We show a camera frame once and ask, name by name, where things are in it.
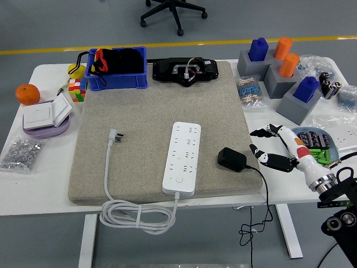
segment purple dish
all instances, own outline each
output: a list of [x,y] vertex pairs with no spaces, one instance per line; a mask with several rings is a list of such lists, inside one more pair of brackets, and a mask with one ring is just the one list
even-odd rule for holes
[[34,128],[32,130],[23,130],[23,131],[29,136],[36,137],[36,138],[48,138],[48,137],[56,136],[63,133],[69,127],[69,117],[70,116],[67,116],[67,118],[64,119],[64,121],[58,127],[55,126],[40,127],[40,128]]

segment chair base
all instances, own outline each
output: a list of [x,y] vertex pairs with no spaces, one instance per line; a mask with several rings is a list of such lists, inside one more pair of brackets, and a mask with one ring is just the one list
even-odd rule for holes
[[[200,7],[200,6],[196,6],[194,4],[189,4],[189,3],[186,3],[186,0],[153,0],[155,2],[159,2],[160,4],[151,9],[150,11],[146,12],[144,15],[142,15],[140,17],[141,21],[140,21],[140,25],[141,27],[146,27],[146,21],[145,21],[145,18],[148,18],[164,9],[169,9],[172,14],[173,14],[173,17],[175,18],[175,21],[176,21],[176,24],[177,24],[177,27],[178,27],[178,30],[177,30],[177,35],[179,36],[182,36],[184,35],[184,31],[183,29],[181,28],[181,23],[180,23],[180,19],[179,19],[179,16],[177,14],[177,11],[176,11],[176,7],[181,7],[181,8],[187,8],[187,9],[192,9],[192,10],[197,10],[197,11],[202,11],[202,15],[201,17],[203,19],[207,18],[207,13],[206,13],[206,9],[204,7]],[[147,7],[150,7],[151,6],[151,1],[150,0],[146,0],[145,1],[145,5]]]

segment table leg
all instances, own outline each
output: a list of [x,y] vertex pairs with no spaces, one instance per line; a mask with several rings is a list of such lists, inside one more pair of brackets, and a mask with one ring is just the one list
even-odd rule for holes
[[284,238],[290,258],[291,259],[303,258],[288,205],[277,204],[275,205],[275,207],[278,212],[279,221],[281,224],[281,228],[283,229],[283,234],[284,234]]
[[97,214],[85,216],[78,268],[91,268],[97,216]]

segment pen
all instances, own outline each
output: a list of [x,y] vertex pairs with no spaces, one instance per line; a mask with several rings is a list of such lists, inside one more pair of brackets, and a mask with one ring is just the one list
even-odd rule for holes
[[57,96],[58,96],[59,94],[61,94],[61,93],[65,90],[65,88],[68,87],[68,85],[69,85],[69,80],[66,82],[66,84],[64,84],[64,85],[58,90]]

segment red strap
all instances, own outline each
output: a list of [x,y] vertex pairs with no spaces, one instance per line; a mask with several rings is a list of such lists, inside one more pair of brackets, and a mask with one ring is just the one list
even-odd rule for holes
[[99,70],[104,73],[107,73],[108,72],[108,63],[104,59],[103,49],[97,49],[97,51],[95,52],[95,58],[97,59],[97,61],[100,60],[103,63],[103,67],[98,67]]

